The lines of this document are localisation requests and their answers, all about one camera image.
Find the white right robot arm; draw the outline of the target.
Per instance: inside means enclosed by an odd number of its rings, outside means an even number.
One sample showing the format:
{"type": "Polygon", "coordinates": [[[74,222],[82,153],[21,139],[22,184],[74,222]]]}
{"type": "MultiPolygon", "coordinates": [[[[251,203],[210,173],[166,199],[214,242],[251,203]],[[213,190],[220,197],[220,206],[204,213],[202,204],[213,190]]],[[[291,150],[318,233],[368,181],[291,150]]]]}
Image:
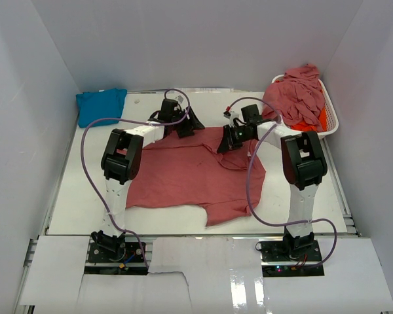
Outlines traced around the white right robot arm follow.
{"type": "Polygon", "coordinates": [[[239,114],[226,109],[229,123],[223,127],[223,137],[217,153],[223,154],[256,140],[256,149],[264,141],[281,150],[284,176],[290,185],[290,211],[283,224],[283,254],[292,261],[299,260],[313,246],[312,216],[319,184],[328,172],[326,159],[315,131],[295,131],[282,123],[280,116],[264,119],[257,105],[248,105],[239,114]]]}

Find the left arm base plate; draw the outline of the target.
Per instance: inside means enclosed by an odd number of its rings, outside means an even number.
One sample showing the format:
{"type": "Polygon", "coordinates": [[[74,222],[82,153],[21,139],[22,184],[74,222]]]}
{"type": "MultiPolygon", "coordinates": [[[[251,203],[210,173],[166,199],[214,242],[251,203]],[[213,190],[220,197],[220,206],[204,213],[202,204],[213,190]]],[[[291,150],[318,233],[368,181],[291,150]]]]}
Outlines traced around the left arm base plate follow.
{"type": "Polygon", "coordinates": [[[147,275],[144,256],[150,264],[151,254],[147,253],[146,242],[142,247],[136,241],[127,241],[118,255],[99,247],[91,241],[86,255],[84,273],[87,275],[147,275]]]}

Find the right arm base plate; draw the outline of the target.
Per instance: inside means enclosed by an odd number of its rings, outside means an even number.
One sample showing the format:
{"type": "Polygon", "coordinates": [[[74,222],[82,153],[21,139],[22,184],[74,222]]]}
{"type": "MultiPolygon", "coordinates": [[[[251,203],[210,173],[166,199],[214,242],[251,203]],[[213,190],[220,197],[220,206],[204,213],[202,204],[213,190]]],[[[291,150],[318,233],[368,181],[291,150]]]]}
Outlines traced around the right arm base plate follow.
{"type": "Polygon", "coordinates": [[[300,253],[290,254],[283,241],[258,241],[255,249],[261,254],[264,278],[322,277],[325,275],[322,254],[317,240],[300,253]]]}

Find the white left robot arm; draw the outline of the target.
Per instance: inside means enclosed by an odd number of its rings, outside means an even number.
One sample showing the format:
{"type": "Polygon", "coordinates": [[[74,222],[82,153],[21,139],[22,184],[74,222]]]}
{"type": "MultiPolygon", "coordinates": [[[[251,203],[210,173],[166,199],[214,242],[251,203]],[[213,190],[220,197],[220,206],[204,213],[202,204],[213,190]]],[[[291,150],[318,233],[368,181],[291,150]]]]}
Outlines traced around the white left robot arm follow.
{"type": "Polygon", "coordinates": [[[143,148],[164,139],[172,131],[179,138],[184,138],[204,128],[192,108],[183,109],[178,100],[165,98],[161,108],[144,125],[130,130],[112,130],[101,160],[106,191],[102,229],[91,234],[108,259],[118,262],[126,256],[126,198],[132,181],[138,175],[143,148]]]}

